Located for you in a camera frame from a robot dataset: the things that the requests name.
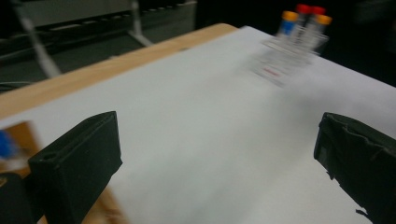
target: wooden table edge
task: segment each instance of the wooden table edge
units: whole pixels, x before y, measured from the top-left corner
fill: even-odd
[[[111,60],[83,67],[60,77],[43,80],[25,88],[3,93],[0,95],[0,119],[43,105],[143,64],[203,44],[235,30],[237,28],[228,24],[215,24],[148,48],[138,49]]]

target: white table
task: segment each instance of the white table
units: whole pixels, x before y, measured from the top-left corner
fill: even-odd
[[[370,223],[313,158],[329,111],[396,137],[396,89],[317,58],[284,88],[248,71],[268,38],[243,28],[0,121],[42,146],[116,110],[110,181],[131,223]]]

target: red cap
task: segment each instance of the red cap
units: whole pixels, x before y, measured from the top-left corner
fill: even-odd
[[[326,8],[324,7],[312,7],[312,14],[314,15],[324,15]]]
[[[304,5],[304,4],[298,4],[296,7],[296,11],[298,13],[302,13],[302,14],[309,14],[309,13],[311,13],[311,6]]]

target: yellow cap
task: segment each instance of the yellow cap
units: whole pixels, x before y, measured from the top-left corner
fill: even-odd
[[[329,25],[332,23],[332,18],[324,15],[317,15],[317,22],[322,25]]]
[[[292,11],[283,11],[282,19],[285,21],[297,21],[298,14]]]

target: metal leg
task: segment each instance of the metal leg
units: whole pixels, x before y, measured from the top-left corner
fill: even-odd
[[[140,20],[140,14],[139,14],[139,3],[137,0],[131,0],[131,11],[132,11],[132,17],[134,19],[133,23],[133,30],[128,31],[128,34],[136,39],[140,44],[143,46],[151,46],[153,43],[149,41],[145,36],[142,34],[142,23]]]
[[[15,12],[21,22],[23,29],[28,34],[30,41],[32,42],[33,49],[35,50],[35,55],[37,57],[37,62],[41,69],[47,77],[59,76],[61,74],[61,70],[48,55],[45,47],[41,43],[40,38],[35,32],[35,26],[27,15],[23,4],[20,2],[20,0],[11,0],[11,3],[14,6]]]

